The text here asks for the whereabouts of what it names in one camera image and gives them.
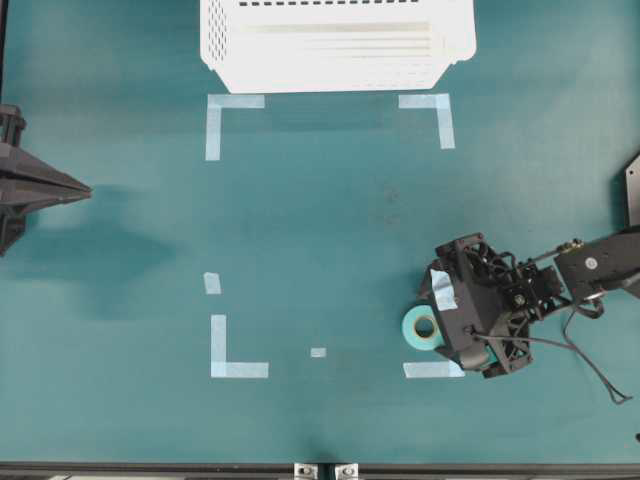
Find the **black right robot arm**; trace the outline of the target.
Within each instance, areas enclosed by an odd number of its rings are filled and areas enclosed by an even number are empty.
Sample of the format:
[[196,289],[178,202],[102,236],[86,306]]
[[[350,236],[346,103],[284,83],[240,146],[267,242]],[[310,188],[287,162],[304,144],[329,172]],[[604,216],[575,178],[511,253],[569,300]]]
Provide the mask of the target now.
[[560,311],[599,318],[603,297],[639,293],[639,231],[628,228],[591,242],[573,240],[519,261],[493,249],[481,233],[436,248],[418,303],[434,324],[433,351],[486,378],[533,360],[532,324]]

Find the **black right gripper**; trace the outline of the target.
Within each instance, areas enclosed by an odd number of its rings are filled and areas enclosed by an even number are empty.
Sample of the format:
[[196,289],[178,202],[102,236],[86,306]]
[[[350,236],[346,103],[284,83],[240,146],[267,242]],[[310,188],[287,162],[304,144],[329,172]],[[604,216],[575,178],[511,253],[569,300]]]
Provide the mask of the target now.
[[[512,374],[532,363],[530,327],[564,310],[572,302],[563,296],[554,267],[519,262],[494,250],[481,233],[467,235],[435,249],[425,270],[418,299],[430,305],[445,345],[435,351],[464,371],[486,378]],[[446,271],[458,308],[440,312],[431,287],[431,269]]]

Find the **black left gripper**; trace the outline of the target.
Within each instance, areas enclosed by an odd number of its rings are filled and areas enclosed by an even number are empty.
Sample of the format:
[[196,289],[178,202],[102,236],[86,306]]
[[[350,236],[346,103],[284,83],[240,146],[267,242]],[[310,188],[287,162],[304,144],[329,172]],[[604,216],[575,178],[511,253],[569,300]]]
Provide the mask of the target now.
[[24,234],[26,215],[16,206],[51,206],[89,199],[92,190],[22,150],[26,122],[19,107],[1,105],[1,255]]

